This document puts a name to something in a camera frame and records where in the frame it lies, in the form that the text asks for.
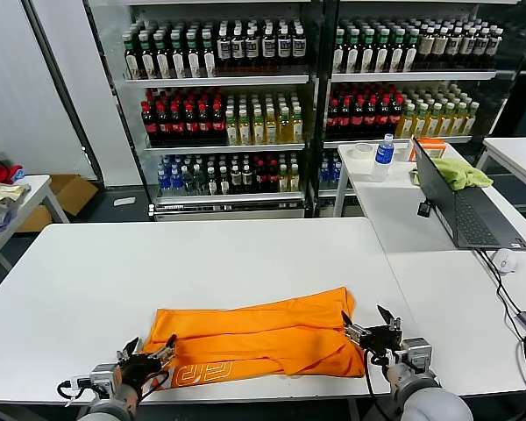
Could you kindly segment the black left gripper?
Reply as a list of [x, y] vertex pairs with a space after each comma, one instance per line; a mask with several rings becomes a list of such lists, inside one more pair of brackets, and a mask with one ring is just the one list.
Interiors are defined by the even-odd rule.
[[121, 369], [122, 383], [135, 390], [142, 390], [148, 378], [160, 371], [160, 364], [168, 364], [175, 356], [176, 336], [172, 335], [166, 344], [155, 353], [134, 354], [139, 337], [129, 341], [116, 352]]

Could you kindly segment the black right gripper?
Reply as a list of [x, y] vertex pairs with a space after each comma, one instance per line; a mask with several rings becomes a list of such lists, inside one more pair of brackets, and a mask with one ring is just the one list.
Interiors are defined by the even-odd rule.
[[345, 336], [355, 346], [363, 346], [364, 350], [370, 350], [376, 355], [384, 355], [387, 350], [400, 351], [402, 342], [401, 319], [380, 305], [377, 305], [377, 310], [385, 324], [368, 329], [354, 324], [350, 317], [342, 311]]

